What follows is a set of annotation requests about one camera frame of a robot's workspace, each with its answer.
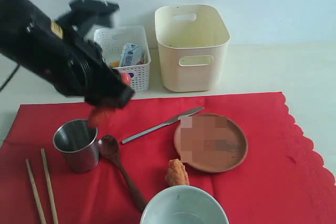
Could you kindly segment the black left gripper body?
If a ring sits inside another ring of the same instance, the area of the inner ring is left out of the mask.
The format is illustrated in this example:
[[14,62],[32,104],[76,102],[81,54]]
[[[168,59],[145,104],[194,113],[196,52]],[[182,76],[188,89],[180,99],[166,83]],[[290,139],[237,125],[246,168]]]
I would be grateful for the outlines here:
[[84,97],[93,106],[123,108],[134,91],[122,82],[121,73],[111,69],[102,56],[101,47],[81,37],[73,28],[52,25],[60,39],[60,68],[52,72],[53,86],[66,97]]

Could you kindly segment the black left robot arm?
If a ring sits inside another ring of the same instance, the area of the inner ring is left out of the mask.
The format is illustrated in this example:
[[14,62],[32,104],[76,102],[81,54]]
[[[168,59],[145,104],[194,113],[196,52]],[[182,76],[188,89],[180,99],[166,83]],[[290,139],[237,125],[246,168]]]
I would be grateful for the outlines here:
[[73,0],[70,11],[50,19],[30,0],[1,0],[1,54],[66,97],[93,106],[123,108],[134,95],[86,35],[94,25],[112,27],[115,3]]

